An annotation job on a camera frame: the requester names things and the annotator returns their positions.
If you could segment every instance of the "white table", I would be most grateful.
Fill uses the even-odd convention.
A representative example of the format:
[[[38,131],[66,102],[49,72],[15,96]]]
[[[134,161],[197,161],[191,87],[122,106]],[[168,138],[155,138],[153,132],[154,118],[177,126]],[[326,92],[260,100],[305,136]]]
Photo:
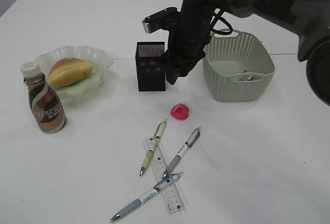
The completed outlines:
[[[140,2],[147,7],[138,7]],[[179,2],[18,0],[0,18],[1,224],[108,223],[155,184],[151,168],[138,177],[145,155],[141,141],[164,118],[169,122],[160,146],[168,161],[202,126],[199,141],[176,168],[185,171],[177,186],[186,208],[169,215],[157,197],[120,223],[328,224],[330,108],[310,90],[305,64],[296,55],[273,56],[276,73],[269,87],[257,101],[244,103],[214,100],[201,62],[167,91],[140,93],[134,60],[115,60],[98,92],[63,100],[68,117],[63,130],[39,131],[19,70],[23,62],[56,47],[84,44],[117,59],[132,58],[136,41],[167,36],[145,35],[144,14]],[[232,22],[264,36],[276,54],[296,50],[295,37],[260,18]],[[280,44],[291,46],[284,50]],[[179,102],[191,109],[183,122],[169,115]]]

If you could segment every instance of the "coffee bottle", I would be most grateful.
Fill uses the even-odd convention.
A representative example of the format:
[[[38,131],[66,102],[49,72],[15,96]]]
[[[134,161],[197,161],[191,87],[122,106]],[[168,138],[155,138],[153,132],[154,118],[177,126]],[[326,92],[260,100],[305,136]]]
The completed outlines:
[[[39,65],[27,62],[21,66],[21,71],[28,87],[30,108],[40,129],[46,133],[62,129],[66,121],[63,106]]]

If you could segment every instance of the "pink object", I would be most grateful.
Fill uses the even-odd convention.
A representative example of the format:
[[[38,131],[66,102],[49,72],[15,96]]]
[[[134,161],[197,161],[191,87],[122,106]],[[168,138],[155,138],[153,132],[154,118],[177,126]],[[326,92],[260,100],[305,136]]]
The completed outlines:
[[[186,120],[189,116],[189,108],[184,104],[177,104],[172,108],[171,115],[178,120]]]

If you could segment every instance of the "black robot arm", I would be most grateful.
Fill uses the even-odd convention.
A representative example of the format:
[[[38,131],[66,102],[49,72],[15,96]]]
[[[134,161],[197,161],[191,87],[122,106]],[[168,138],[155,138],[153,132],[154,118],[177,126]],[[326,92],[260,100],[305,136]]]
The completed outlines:
[[[298,60],[307,60],[309,84],[330,105],[330,0],[183,0],[180,12],[168,8],[148,16],[143,21],[146,32],[169,31],[163,60],[170,84],[185,77],[205,56],[203,48],[210,32],[217,32],[213,26],[218,20],[232,31],[221,17],[224,12],[240,18],[256,14],[297,34]]]

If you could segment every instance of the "plate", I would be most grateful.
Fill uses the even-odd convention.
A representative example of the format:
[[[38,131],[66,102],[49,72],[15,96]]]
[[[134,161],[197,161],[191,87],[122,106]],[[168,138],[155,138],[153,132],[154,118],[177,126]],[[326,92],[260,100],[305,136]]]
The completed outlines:
[[[82,97],[87,92],[100,86],[105,80],[107,69],[113,64],[111,58],[102,50],[91,46],[63,46],[56,50],[38,56],[34,61],[40,66],[46,79],[54,64],[63,58],[80,58],[90,62],[94,69],[92,73],[74,84],[62,88],[54,88],[59,97]]]

